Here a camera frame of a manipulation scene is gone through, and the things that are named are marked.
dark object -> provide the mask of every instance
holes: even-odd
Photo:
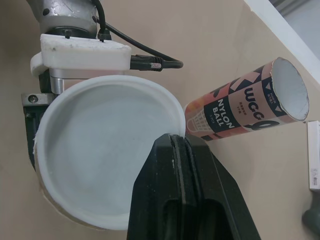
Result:
[[[64,30],[64,36],[66,39],[70,39],[71,35],[72,35],[72,31],[70,29]]]
[[[104,42],[105,40],[112,40],[110,31],[108,29],[105,29],[103,31],[100,29],[97,37],[100,42]]]
[[[47,110],[48,105],[23,106],[26,140],[28,145],[29,159],[35,169],[34,145],[40,120]]]
[[[35,169],[35,156],[34,156],[34,145],[35,137],[38,131],[40,120],[56,97],[51,92],[50,85],[50,73],[49,70],[46,70],[44,73],[39,75],[40,90],[42,94],[30,94],[25,96],[22,94],[22,105],[25,121],[25,131],[26,131],[26,140],[28,146],[28,154],[30,162]]]
[[[38,78],[41,93],[52,94],[49,69],[47,69],[44,73],[40,74]]]
[[[48,8],[45,8],[44,10],[43,10],[43,12],[42,12],[42,15],[43,16],[46,16],[46,15],[48,15],[50,13],[50,10],[48,9]]]
[[[302,216],[302,222],[311,231],[320,236],[320,193],[312,192],[311,208]]]
[[[158,138],[133,187],[127,240],[260,240],[236,181],[206,143]]]

cable connector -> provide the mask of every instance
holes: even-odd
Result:
[[[131,56],[130,69],[140,71],[161,72],[163,59],[158,56],[134,55]]]
[[[108,29],[105,29],[105,30],[100,29],[97,37],[101,42],[104,42],[105,40],[111,40],[111,34]]]

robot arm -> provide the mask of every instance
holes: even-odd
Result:
[[[91,0],[27,0],[42,34],[94,39],[96,8]]]

black cable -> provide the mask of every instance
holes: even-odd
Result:
[[[93,16],[93,21],[100,24],[102,21],[98,17]],[[156,62],[151,61],[152,58],[150,56],[144,56],[144,55],[136,55],[131,57],[131,68],[135,70],[152,70],[152,71],[161,71],[162,69],[180,69],[184,66],[184,63],[180,60],[174,59],[168,55],[165,55],[161,52],[158,52],[146,45],[143,45],[142,43],[132,39],[131,37],[125,35],[115,27],[111,26],[107,22],[105,23],[106,29],[108,29],[110,32],[114,33],[118,37],[122,38],[123,40],[127,41],[128,43],[132,44],[133,46],[137,47],[138,49],[141,49],[151,55],[154,55],[155,57],[161,58],[162,60],[157,59]]]
[[[100,30],[104,31],[106,29],[106,16],[105,16],[104,8],[102,7],[100,0],[91,0],[91,1],[92,1],[93,5],[95,5],[95,7],[96,7],[96,10],[99,15],[99,19],[102,20],[101,22],[99,22]]]

beige wall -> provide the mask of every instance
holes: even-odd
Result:
[[[105,0],[103,5],[114,27],[184,62],[181,70],[130,72],[163,85],[183,106],[284,57],[306,80],[309,120],[320,119],[311,76],[242,0]],[[40,51],[38,24],[25,0],[1,1],[0,19],[0,239],[125,239],[126,232],[99,232],[68,221],[40,195],[28,160],[20,100],[22,92],[39,92],[29,69],[30,58]],[[262,239],[312,239],[301,224],[311,202],[304,124],[210,145],[237,180]]]

